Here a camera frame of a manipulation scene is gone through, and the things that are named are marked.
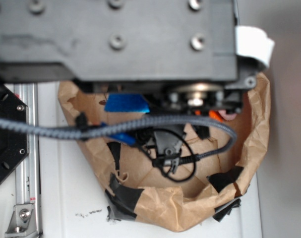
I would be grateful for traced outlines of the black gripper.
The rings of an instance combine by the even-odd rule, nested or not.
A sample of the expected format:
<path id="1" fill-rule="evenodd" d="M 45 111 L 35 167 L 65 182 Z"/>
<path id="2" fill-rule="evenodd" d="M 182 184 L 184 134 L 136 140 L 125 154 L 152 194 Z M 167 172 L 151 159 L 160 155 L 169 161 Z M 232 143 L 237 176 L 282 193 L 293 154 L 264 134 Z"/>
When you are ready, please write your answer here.
<path id="1" fill-rule="evenodd" d="M 197 154 L 186 142 L 183 125 L 154 126 L 132 133 L 136 147 L 151 161 L 162 174 L 175 174 L 182 165 L 192 165 L 196 172 Z"/>

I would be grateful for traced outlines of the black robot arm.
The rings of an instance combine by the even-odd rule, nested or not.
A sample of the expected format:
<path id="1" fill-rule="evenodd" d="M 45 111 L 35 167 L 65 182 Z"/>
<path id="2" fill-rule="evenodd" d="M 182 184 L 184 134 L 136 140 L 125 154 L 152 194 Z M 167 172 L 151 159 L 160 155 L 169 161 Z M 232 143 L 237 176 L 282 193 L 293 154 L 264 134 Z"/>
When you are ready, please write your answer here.
<path id="1" fill-rule="evenodd" d="M 201 137 L 209 110 L 237 113 L 257 63 L 238 53 L 233 0 L 0 0 L 0 156 L 11 134 L 79 140 L 75 128 L 26 124 L 7 84 L 71 81 L 86 93 L 137 94 L 158 111 L 137 126 L 91 129 L 89 138 L 190 123 Z"/>

